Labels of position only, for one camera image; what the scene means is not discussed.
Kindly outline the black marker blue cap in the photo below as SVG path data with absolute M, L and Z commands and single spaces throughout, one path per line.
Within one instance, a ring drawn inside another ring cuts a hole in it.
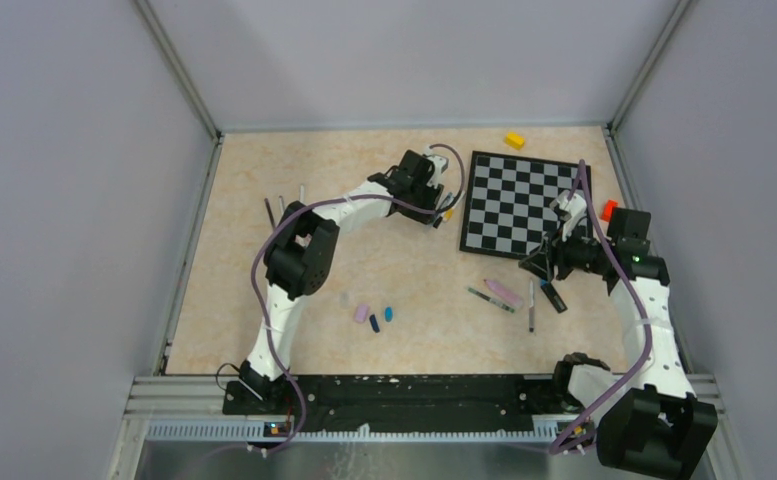
M 566 303 L 552 283 L 541 281 L 540 289 L 557 313 L 561 314 L 568 309 Z

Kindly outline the white marker dark blue cap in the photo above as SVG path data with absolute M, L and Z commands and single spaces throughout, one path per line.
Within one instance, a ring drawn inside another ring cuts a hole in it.
M 528 287 L 528 332 L 534 334 L 535 332 L 535 282 L 530 279 Z

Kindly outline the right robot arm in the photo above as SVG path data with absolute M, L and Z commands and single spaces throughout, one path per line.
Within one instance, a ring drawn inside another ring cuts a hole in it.
M 606 467 L 657 479 L 689 479 L 718 426 L 681 363 L 668 301 L 670 275 L 650 252 L 649 213 L 613 210 L 595 237 L 596 216 L 577 201 L 553 204 L 560 225 L 519 265 L 541 279 L 576 269 L 599 276 L 618 311 L 629 369 L 621 376 L 576 352 L 554 370 L 553 404 L 579 416 L 549 446 L 552 455 L 595 448 Z M 591 226 L 583 226 L 589 220 Z

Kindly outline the pink highlighter pen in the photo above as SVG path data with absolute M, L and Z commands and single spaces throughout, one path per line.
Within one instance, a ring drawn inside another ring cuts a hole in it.
M 501 282 L 494 279 L 484 279 L 484 283 L 493 294 L 510 307 L 519 309 L 523 306 L 523 298 Z

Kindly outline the pink highlighter cap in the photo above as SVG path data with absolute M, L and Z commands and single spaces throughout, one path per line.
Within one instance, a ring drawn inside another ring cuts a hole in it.
M 370 315 L 370 307 L 367 304 L 359 304 L 354 312 L 354 321 L 356 323 L 363 323 L 368 320 Z

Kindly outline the green gel pen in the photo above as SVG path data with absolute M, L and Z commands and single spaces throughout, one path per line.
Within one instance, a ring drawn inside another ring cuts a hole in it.
M 485 293 L 483 293 L 483 292 L 481 292 L 481 291 L 479 291 L 479 290 L 477 290 L 477 289 L 475 289 L 473 287 L 470 287 L 470 286 L 468 286 L 466 288 L 466 290 L 470 294 L 472 294 L 472 295 L 482 299 L 485 302 L 488 302 L 489 304 L 492 304 L 492 305 L 496 306 L 497 308 L 499 308 L 501 310 L 504 310 L 504 311 L 509 312 L 509 313 L 514 313 L 515 312 L 515 309 L 512 306 L 508 305 L 507 303 L 503 302 L 500 299 L 491 297 L 491 296 L 489 296 L 489 295 L 487 295 L 487 294 L 485 294 Z

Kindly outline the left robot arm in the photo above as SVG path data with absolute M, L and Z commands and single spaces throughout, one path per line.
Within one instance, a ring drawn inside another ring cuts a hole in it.
M 448 167 L 448 159 L 432 151 L 408 150 L 399 164 L 346 194 L 286 207 L 254 261 L 265 266 L 267 287 L 261 293 L 261 330 L 239 382 L 256 410 L 272 413 L 283 404 L 279 380 L 288 372 L 298 323 L 307 300 L 328 280 L 339 238 L 395 213 L 427 223 L 437 212 Z

